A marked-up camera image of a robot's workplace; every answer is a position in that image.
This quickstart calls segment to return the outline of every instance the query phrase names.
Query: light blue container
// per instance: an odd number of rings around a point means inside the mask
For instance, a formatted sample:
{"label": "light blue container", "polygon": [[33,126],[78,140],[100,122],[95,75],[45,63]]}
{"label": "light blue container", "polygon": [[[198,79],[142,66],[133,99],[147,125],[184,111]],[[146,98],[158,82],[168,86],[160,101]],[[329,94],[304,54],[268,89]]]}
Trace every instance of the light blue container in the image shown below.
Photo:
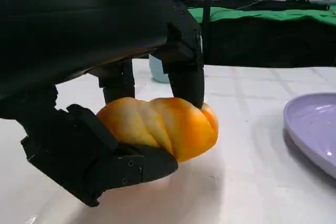
{"label": "light blue container", "polygon": [[155,81],[169,83],[168,74],[163,73],[162,61],[149,55],[149,67]]}

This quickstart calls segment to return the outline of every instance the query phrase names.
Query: green cloth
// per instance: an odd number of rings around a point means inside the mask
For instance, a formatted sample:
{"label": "green cloth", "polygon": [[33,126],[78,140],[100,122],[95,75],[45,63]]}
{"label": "green cloth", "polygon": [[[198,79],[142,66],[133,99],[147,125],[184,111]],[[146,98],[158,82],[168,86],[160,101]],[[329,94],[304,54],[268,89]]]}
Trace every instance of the green cloth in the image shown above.
{"label": "green cloth", "polygon": [[[203,18],[203,9],[189,9],[189,12],[194,16],[197,22],[201,23]],[[297,20],[311,18],[319,22],[336,26],[336,6],[331,6],[330,10],[234,10],[221,7],[211,8],[211,21],[220,19],[235,19],[243,17],[264,18],[278,21]]]}

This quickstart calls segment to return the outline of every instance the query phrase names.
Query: purple plate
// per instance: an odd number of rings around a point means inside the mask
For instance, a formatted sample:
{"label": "purple plate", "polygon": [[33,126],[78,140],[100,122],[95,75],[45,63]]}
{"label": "purple plate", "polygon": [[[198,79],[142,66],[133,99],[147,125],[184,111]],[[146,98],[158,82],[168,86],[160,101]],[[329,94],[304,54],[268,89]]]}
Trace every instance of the purple plate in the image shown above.
{"label": "purple plate", "polygon": [[336,178],[336,93],[297,97],[286,105],[284,119],[301,151]]}

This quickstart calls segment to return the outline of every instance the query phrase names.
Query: metal stand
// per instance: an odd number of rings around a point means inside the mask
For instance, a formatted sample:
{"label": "metal stand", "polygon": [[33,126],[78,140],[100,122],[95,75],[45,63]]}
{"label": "metal stand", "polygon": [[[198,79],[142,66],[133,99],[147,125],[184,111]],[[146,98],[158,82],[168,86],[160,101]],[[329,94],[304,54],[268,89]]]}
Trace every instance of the metal stand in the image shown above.
{"label": "metal stand", "polygon": [[203,56],[206,61],[209,51],[209,24],[212,0],[204,0],[203,21],[202,21],[202,37],[203,37]]}

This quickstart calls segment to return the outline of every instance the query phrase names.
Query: white table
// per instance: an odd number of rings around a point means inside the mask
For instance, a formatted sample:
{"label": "white table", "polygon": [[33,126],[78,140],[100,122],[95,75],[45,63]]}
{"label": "white table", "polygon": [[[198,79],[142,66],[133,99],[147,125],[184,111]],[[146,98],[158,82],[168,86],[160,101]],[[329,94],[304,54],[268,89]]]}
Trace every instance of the white table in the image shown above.
{"label": "white table", "polygon": [[[136,97],[170,97],[151,80],[147,60],[134,61]],[[25,161],[14,121],[0,120],[0,216],[10,224],[332,224],[336,183],[289,151],[282,110],[296,95],[336,91],[336,70],[206,66],[206,97],[218,115],[219,139],[172,176],[111,190],[88,208]],[[59,85],[58,107],[97,112],[102,91],[93,76]]]}

